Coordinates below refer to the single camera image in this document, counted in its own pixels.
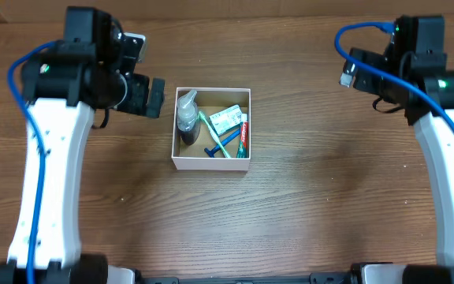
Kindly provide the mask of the clear pump bottle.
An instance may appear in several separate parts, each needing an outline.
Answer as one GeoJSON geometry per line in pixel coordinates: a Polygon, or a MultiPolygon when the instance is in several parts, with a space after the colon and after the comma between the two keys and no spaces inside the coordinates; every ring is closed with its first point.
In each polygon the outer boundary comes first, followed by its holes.
{"type": "Polygon", "coordinates": [[[177,128],[182,141],[190,146],[199,137],[199,108],[195,102],[197,91],[192,89],[177,100],[177,128]]]}

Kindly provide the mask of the green toothbrush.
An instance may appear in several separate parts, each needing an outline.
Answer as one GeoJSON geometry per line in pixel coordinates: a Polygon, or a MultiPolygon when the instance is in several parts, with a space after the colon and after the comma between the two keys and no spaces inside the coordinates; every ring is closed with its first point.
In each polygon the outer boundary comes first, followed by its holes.
{"type": "Polygon", "coordinates": [[[212,137],[212,139],[214,140],[214,142],[217,144],[217,146],[219,147],[219,149],[222,151],[222,153],[224,154],[224,156],[226,158],[231,158],[231,155],[228,153],[228,151],[225,149],[224,145],[222,144],[218,134],[214,131],[213,127],[211,126],[211,124],[208,122],[207,120],[207,117],[206,115],[200,110],[199,113],[198,113],[198,118],[201,122],[203,122],[209,132],[210,132],[210,135],[212,137]]]}

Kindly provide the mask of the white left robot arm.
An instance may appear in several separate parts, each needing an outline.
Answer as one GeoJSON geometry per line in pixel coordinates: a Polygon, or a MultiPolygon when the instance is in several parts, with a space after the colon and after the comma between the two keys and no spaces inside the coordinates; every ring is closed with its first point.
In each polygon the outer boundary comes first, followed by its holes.
{"type": "Polygon", "coordinates": [[[82,165],[97,110],[157,118],[165,82],[136,74],[143,35],[106,41],[45,43],[17,59],[9,89],[26,120],[27,152],[20,213],[0,283],[141,283],[81,248],[82,165]]]}

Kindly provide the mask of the green white soap box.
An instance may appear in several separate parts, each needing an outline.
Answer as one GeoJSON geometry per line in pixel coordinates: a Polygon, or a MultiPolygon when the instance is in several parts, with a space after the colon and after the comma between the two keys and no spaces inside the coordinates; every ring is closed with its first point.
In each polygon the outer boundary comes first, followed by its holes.
{"type": "Polygon", "coordinates": [[[236,104],[212,114],[209,119],[214,131],[221,136],[241,123],[242,114],[240,106],[236,104]]]}

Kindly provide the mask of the blue disposable razor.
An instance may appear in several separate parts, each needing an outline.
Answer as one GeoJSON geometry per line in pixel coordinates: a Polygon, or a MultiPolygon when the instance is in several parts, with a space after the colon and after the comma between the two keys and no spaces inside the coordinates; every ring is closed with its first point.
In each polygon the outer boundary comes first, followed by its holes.
{"type": "MultiPolygon", "coordinates": [[[[229,144],[232,140],[234,140],[239,135],[240,135],[240,130],[238,129],[238,130],[234,131],[233,133],[231,133],[229,136],[227,136],[224,140],[222,140],[221,141],[221,145],[222,146],[226,146],[227,144],[229,144]]],[[[221,150],[221,148],[218,145],[214,146],[212,149],[204,148],[204,151],[211,158],[213,158],[214,155],[220,150],[221,150]]]]}

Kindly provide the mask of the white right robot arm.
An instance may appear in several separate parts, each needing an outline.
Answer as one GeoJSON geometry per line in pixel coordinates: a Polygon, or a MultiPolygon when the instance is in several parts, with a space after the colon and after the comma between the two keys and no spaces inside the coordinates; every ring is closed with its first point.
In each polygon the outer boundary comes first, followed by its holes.
{"type": "Polygon", "coordinates": [[[369,263],[361,283],[454,283],[454,70],[440,66],[391,66],[366,50],[337,52],[345,59],[340,84],[370,92],[404,109],[428,169],[437,222],[434,265],[369,263]]]}

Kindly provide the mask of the teal toothpaste tube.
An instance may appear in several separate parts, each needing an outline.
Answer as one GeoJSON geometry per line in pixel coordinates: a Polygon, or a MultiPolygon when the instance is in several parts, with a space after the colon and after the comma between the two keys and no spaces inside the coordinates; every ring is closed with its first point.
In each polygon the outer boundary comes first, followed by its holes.
{"type": "Polygon", "coordinates": [[[240,143],[236,154],[236,157],[239,159],[244,159],[247,157],[247,132],[248,132],[248,115],[241,114],[240,143]]]}

